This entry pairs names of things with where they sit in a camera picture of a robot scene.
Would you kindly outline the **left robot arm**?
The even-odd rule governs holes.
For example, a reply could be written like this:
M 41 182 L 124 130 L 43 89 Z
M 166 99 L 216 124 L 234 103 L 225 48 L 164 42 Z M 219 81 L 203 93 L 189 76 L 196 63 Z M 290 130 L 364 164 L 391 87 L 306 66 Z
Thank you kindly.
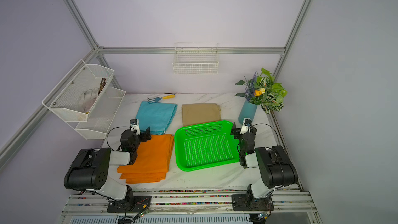
M 140 144 L 149 140 L 149 127 L 144 132 L 138 128 L 129 128 L 121 134 L 120 147 L 117 150 L 80 150 L 64 177 L 64 187 L 105 196 L 118 203 L 135 204 L 131 188 L 108 176 L 109 167 L 133 165 L 137 160 Z

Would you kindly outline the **beige pants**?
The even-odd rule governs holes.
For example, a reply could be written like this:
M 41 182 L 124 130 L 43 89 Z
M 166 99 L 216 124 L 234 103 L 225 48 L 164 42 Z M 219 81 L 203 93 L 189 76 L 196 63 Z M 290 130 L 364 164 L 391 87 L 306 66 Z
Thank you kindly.
M 181 109 L 184 127 L 221 120 L 220 106 L 215 103 L 183 104 Z

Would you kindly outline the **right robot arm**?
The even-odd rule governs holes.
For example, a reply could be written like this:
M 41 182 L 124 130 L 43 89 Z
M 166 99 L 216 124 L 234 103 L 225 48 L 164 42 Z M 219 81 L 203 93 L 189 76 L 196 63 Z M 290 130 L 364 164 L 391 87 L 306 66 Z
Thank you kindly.
M 254 209 L 259 205 L 272 203 L 271 195 L 278 189 L 296 184 L 297 171 L 285 149 L 273 147 L 255 147 L 257 129 L 246 119 L 241 128 L 234 123 L 231 135 L 238 140 L 237 151 L 240 165 L 245 169 L 257 168 L 260 179 L 250 184 L 244 195 L 233 195 L 233 207 Z

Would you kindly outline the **teal pants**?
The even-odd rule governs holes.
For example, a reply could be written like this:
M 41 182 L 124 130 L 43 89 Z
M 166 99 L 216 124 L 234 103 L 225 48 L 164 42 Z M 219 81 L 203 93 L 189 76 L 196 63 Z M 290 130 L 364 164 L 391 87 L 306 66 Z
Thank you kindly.
M 141 102 L 136 119 L 141 131 L 150 128 L 152 135 L 166 133 L 177 112 L 177 104 Z

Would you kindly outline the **orange pants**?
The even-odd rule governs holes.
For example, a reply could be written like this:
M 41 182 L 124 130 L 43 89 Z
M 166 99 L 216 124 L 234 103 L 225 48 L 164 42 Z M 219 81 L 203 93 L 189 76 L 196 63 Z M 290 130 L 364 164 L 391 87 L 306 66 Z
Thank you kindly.
M 174 136 L 153 135 L 150 141 L 141 143 L 133 165 L 119 166 L 120 179 L 127 184 L 157 183 L 166 178 L 173 153 Z

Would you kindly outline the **green plastic basket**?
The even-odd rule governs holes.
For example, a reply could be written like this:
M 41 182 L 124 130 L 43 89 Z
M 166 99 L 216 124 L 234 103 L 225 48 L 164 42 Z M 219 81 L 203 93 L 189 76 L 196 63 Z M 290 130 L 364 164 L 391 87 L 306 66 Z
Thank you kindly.
M 174 135 L 176 164 L 192 172 L 239 162 L 233 123 L 222 120 L 180 128 Z

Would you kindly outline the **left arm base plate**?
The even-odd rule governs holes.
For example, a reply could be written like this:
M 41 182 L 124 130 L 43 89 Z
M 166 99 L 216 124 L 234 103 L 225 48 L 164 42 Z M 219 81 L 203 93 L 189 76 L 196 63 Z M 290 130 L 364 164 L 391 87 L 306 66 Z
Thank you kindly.
M 150 207 L 152 196 L 134 196 L 132 199 L 110 201 L 108 213 L 141 213 Z

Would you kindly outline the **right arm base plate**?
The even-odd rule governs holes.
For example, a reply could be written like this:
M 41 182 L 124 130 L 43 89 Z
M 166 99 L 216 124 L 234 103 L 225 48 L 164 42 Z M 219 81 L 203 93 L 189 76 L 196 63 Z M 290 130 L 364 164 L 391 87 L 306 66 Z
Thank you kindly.
M 249 198 L 247 195 L 232 195 L 234 211 L 273 211 L 274 204 L 271 198 Z

